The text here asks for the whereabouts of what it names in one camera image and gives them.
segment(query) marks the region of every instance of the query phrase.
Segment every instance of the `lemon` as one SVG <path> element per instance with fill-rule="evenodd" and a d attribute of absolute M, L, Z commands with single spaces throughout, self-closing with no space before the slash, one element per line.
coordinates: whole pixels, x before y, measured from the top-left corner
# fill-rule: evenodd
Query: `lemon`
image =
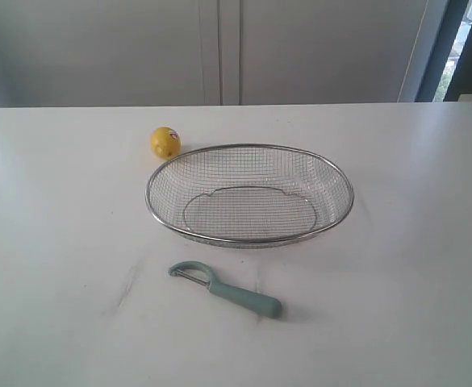
<path fill-rule="evenodd" d="M 163 159 L 171 159 L 180 152 L 180 137 L 170 127 L 158 127 L 149 139 L 153 153 Z"/>

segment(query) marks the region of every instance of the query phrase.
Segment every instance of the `basket bottom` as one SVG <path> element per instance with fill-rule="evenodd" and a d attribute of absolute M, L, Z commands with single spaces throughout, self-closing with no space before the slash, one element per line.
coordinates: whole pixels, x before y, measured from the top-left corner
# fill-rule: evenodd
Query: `basket bottom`
<path fill-rule="evenodd" d="M 252 243 L 307 233 L 318 219 L 312 203 L 296 193 L 237 186 L 192 198 L 184 208 L 183 220 L 195 234 Z"/>

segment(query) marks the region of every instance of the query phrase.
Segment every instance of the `basket rim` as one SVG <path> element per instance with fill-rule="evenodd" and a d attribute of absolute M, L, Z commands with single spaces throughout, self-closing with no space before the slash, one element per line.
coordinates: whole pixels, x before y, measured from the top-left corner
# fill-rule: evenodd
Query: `basket rim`
<path fill-rule="evenodd" d="M 204 153 L 204 152 L 210 152 L 210 151 L 217 151 L 220 149 L 230 149 L 230 148 L 263 148 L 263 149 L 278 149 L 278 150 L 283 150 L 283 151 L 289 151 L 293 153 L 302 153 L 304 155 L 309 155 L 312 156 L 318 160 L 322 160 L 324 163 L 330 165 L 333 167 L 342 177 L 345 182 L 345 185 L 347 187 L 347 190 L 349 191 L 349 204 L 347 205 L 346 210 L 343 212 L 343 214 L 336 219 L 333 223 L 330 223 L 326 226 L 323 227 L 318 227 L 315 230 L 307 231 L 307 232 L 301 232 L 297 234 L 291 234 L 291 235 L 286 235 L 286 236 L 281 236 L 281 237 L 273 237 L 273 238 L 260 238 L 260 239 L 229 239 L 229 238 L 218 238 L 212 235 L 204 235 L 204 234 L 198 234 L 193 231 L 185 230 L 181 227 L 174 226 L 173 224 L 166 222 L 158 213 L 157 211 L 153 208 L 150 200 L 151 196 L 151 187 L 157 176 L 160 174 L 160 172 L 165 169 L 168 165 L 176 162 L 177 160 L 180 160 L 181 158 L 188 157 L 190 155 L 194 155 L 195 153 Z M 347 178 L 347 176 L 344 174 L 344 172 L 341 170 L 340 167 L 338 167 L 336 164 L 334 164 L 332 161 L 329 159 L 314 153 L 314 152 L 309 152 L 303 149 L 299 148 L 292 148 L 292 147 L 287 147 L 287 146 L 282 146 L 282 145 L 272 145 L 272 144 L 224 144 L 224 145 L 215 145 L 215 146 L 210 146 L 210 147 L 204 147 L 204 148 L 198 148 L 194 149 L 192 151 L 182 153 L 181 155 L 178 155 L 174 157 L 173 159 L 167 160 L 164 164 L 159 166 L 155 172 L 153 172 L 152 176 L 149 178 L 148 183 L 146 184 L 146 192 L 145 192 L 145 197 L 146 197 L 146 206 L 148 207 L 148 210 L 151 212 L 153 217 L 163 226 L 169 228 L 170 230 L 176 231 L 179 234 L 183 235 L 188 235 L 190 237 L 198 238 L 198 239 L 204 239 L 205 241 L 211 241 L 214 243 L 222 243 L 222 244 L 234 244 L 234 247 L 238 244 L 245 244 L 245 245 L 255 245 L 258 247 L 260 244 L 269 244 L 269 243 L 284 243 L 288 241 L 296 241 L 296 240 L 301 240 L 301 239 L 309 239 L 312 236 L 319 234 L 322 231 L 326 231 L 330 228 L 333 228 L 334 226 L 340 224 L 343 222 L 343 220 L 349 215 L 351 209 L 353 208 L 354 204 L 354 188 L 352 186 L 352 183 L 350 180 Z"/>

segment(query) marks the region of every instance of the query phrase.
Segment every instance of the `wire basket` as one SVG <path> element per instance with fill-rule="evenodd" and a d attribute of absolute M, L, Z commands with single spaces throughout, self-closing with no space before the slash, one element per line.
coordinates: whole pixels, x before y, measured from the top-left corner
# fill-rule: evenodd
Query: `wire basket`
<path fill-rule="evenodd" d="M 149 179 L 155 219 L 182 236 L 229 248 L 267 248 L 312 237 L 353 205 L 349 179 L 300 149 L 232 144 L 184 153 Z"/>

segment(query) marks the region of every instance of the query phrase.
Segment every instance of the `vegetable peeler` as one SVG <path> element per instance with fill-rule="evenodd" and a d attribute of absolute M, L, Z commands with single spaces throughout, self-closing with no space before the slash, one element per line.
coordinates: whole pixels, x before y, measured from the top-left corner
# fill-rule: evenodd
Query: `vegetable peeler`
<path fill-rule="evenodd" d="M 186 272 L 186 270 L 198 270 L 207 275 L 207 280 L 195 277 Z M 189 260 L 180 262 L 169 268 L 169 275 L 173 277 L 184 277 L 188 280 L 196 282 L 197 284 L 205 286 L 210 293 L 215 296 L 224 298 L 246 309 L 250 309 L 257 314 L 269 317 L 278 318 L 282 313 L 282 304 L 277 298 L 265 296 L 249 290 L 231 286 L 219 281 L 214 270 L 206 264 Z"/>

